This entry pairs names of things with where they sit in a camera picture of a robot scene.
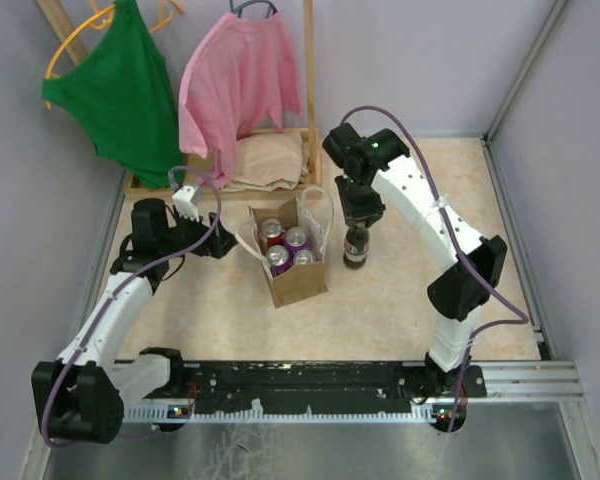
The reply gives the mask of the dark cola bottle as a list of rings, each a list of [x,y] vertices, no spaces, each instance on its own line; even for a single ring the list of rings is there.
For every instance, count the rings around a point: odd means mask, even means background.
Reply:
[[[367,259],[370,233],[364,223],[357,223],[348,227],[344,239],[344,264],[352,269],[362,268]]]

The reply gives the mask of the brown burlap canvas bag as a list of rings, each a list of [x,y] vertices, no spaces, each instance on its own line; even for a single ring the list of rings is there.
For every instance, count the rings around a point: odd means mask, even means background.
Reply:
[[[326,222],[316,220],[309,206],[309,197],[326,201]],[[284,273],[275,273],[266,259],[262,225],[266,220],[279,220],[284,230],[301,227],[308,234],[310,250],[315,261],[305,265],[291,265]],[[249,216],[235,230],[234,236],[262,267],[272,301],[276,308],[287,306],[325,293],[327,270],[327,243],[334,221],[334,202],[331,195],[318,186],[307,187],[300,196],[282,202],[274,208],[249,207]]]

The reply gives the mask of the red cola can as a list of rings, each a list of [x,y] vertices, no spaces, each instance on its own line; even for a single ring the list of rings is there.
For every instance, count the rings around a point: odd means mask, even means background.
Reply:
[[[293,265],[308,265],[316,261],[315,254],[310,249],[302,249],[294,253]]]
[[[284,244],[285,229],[282,222],[276,218],[264,220],[261,224],[259,237],[263,251],[276,245]]]

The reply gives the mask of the purple soda can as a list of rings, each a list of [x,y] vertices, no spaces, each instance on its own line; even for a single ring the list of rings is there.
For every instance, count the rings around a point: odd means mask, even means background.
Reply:
[[[284,246],[294,256],[302,250],[311,249],[311,238],[302,227],[291,227],[284,234]]]
[[[292,258],[284,245],[273,245],[265,254],[269,270],[276,277],[288,271],[292,267]]]

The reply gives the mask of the red cola can front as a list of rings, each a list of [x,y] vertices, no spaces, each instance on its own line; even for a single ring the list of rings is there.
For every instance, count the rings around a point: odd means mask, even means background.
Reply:
[[[315,254],[310,249],[302,249],[294,253],[293,265],[308,265],[316,261]]]

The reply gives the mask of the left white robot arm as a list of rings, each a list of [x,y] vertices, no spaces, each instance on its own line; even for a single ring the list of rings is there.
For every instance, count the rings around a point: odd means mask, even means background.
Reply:
[[[186,389],[188,373],[177,349],[147,347],[121,369],[115,361],[139,314],[174,275],[171,261],[188,255],[220,259],[236,243],[219,212],[204,222],[161,199],[134,203],[131,231],[94,310],[55,360],[41,361],[32,371],[39,431],[48,446],[107,444],[129,408],[147,396],[174,397]]]

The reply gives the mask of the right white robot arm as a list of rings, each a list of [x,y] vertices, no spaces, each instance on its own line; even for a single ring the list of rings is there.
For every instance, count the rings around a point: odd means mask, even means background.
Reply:
[[[440,270],[427,288],[438,314],[434,340],[423,372],[406,394],[450,395],[462,383],[461,366],[482,306],[499,282],[507,253],[498,235],[487,238],[455,217],[435,195],[409,147],[391,130],[369,137],[348,123],[332,129],[322,143],[341,169],[335,183],[347,233],[343,260],[352,268],[365,264],[370,228],[391,203],[426,243]]]

